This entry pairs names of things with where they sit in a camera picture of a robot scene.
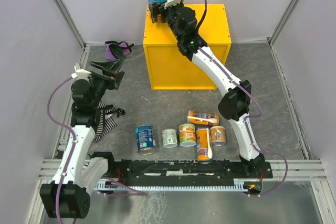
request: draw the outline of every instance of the gray floor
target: gray floor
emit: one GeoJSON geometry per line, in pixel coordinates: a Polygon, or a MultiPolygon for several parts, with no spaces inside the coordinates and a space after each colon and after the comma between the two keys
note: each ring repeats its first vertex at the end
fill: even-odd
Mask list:
{"type": "MultiPolygon", "coordinates": [[[[91,46],[90,60],[105,61],[105,47],[91,46]]],[[[256,141],[266,152],[284,154],[287,159],[303,159],[300,144],[285,100],[276,66],[268,44],[232,45],[226,67],[242,80],[252,83],[252,95],[261,104],[264,116],[252,119],[256,141]]],[[[116,118],[118,126],[96,144],[89,153],[111,151],[116,159],[196,159],[193,147],[163,148],[161,131],[175,128],[186,122],[188,110],[218,113],[217,105],[222,99],[218,90],[151,90],[142,46],[135,46],[122,66],[125,71],[118,91],[107,91],[103,102],[126,110],[116,118]],[[137,153],[135,128],[149,124],[154,126],[159,140],[155,154],[143,156],[137,153]]],[[[252,104],[251,114],[257,113],[252,104]]],[[[230,124],[220,117],[220,125],[227,132],[225,146],[214,147],[214,159],[239,159],[239,147],[230,124]]],[[[269,156],[267,159],[279,159],[269,156]]]]}
{"type": "MultiPolygon", "coordinates": [[[[274,186],[264,183],[265,191],[274,186]]],[[[323,224],[309,182],[285,183],[281,190],[260,198],[228,192],[153,191],[146,196],[118,198],[92,194],[88,216],[76,223],[323,224]]]]}

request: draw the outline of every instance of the yellow wooden box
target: yellow wooden box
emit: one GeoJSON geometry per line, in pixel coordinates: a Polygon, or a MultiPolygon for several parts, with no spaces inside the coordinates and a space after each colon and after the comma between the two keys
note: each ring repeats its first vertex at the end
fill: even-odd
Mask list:
{"type": "MultiPolygon", "coordinates": [[[[204,5],[185,5],[201,19],[204,5]]],[[[225,63],[231,47],[224,4],[208,4],[207,14],[199,34],[214,55],[225,63]]],[[[216,89],[213,81],[197,65],[183,56],[167,23],[153,24],[147,9],[143,48],[152,89],[216,89]]]]}

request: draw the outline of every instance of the black and white striped fabric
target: black and white striped fabric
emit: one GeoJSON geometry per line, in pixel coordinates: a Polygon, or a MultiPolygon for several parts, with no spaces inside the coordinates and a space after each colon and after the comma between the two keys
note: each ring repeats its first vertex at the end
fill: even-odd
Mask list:
{"type": "Polygon", "coordinates": [[[109,133],[114,127],[116,127],[116,123],[112,118],[112,114],[117,113],[117,117],[120,117],[125,114],[125,110],[115,107],[113,105],[106,105],[102,102],[99,102],[98,109],[100,110],[100,119],[97,127],[96,134],[92,140],[93,143],[101,140],[103,136],[109,133]]]}

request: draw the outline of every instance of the aluminum frame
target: aluminum frame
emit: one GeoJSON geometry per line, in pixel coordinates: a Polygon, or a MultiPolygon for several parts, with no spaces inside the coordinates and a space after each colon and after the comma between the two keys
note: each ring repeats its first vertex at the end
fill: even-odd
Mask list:
{"type": "Polygon", "coordinates": [[[80,33],[79,33],[74,21],[72,20],[71,15],[70,15],[69,11],[67,10],[65,4],[63,3],[62,0],[53,0],[53,1],[56,4],[59,11],[61,12],[61,15],[63,16],[65,22],[67,23],[67,25],[71,29],[73,35],[76,38],[76,41],[78,42],[78,44],[82,48],[84,48],[85,47],[85,41],[83,40],[82,36],[80,35],[80,33]]]}
{"type": "MultiPolygon", "coordinates": [[[[26,224],[40,223],[45,218],[44,206],[39,196],[39,189],[43,183],[49,183],[60,165],[59,159],[45,159],[35,187],[34,196],[30,204],[26,224]]],[[[273,170],[273,179],[264,179],[268,181],[281,181],[285,173],[285,163],[279,160],[270,160],[273,170]]],[[[286,181],[310,181],[314,196],[320,210],[320,214],[325,224],[333,224],[336,221],[336,204],[332,197],[330,187],[325,176],[322,163],[319,159],[288,160],[288,179],[286,181]]],[[[239,182],[252,182],[257,179],[236,179],[239,182]]],[[[151,190],[167,190],[167,188],[150,188],[151,190]]],[[[181,188],[180,190],[194,190],[197,188],[181,188]]]]}
{"type": "Polygon", "coordinates": [[[278,23],[277,27],[274,30],[274,33],[272,34],[272,36],[269,38],[269,44],[271,46],[274,45],[274,43],[277,41],[277,39],[279,38],[282,30],[284,29],[284,27],[286,26],[291,14],[294,12],[295,8],[297,7],[298,3],[300,2],[300,0],[291,0],[289,5],[287,6],[284,14],[282,15],[280,22],[278,23]]]}

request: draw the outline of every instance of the gray mat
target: gray mat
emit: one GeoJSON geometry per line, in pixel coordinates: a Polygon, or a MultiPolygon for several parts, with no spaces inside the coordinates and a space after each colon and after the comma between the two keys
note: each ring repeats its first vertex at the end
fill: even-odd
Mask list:
{"type": "MultiPolygon", "coordinates": [[[[91,46],[90,60],[105,60],[105,46],[91,46]]],[[[259,147],[265,152],[277,152],[287,159],[303,159],[301,147],[282,91],[276,66],[268,44],[232,45],[226,67],[241,80],[252,83],[252,95],[261,104],[264,116],[252,119],[251,125],[259,147]]],[[[126,74],[118,91],[107,91],[103,102],[114,104],[126,110],[121,118],[115,118],[117,127],[101,139],[91,144],[89,153],[111,151],[115,159],[196,159],[196,148],[162,146],[161,131],[178,129],[186,122],[188,110],[218,113],[218,103],[222,96],[218,90],[151,90],[145,56],[142,46],[134,46],[127,56],[122,71],[126,74]],[[149,124],[154,126],[158,140],[157,152],[147,156],[137,153],[135,128],[149,124]]],[[[254,104],[251,114],[256,114],[254,104]]],[[[227,133],[225,146],[214,146],[214,159],[239,159],[239,147],[230,124],[220,117],[219,124],[227,133]]],[[[268,156],[266,159],[280,159],[268,156]]]]}

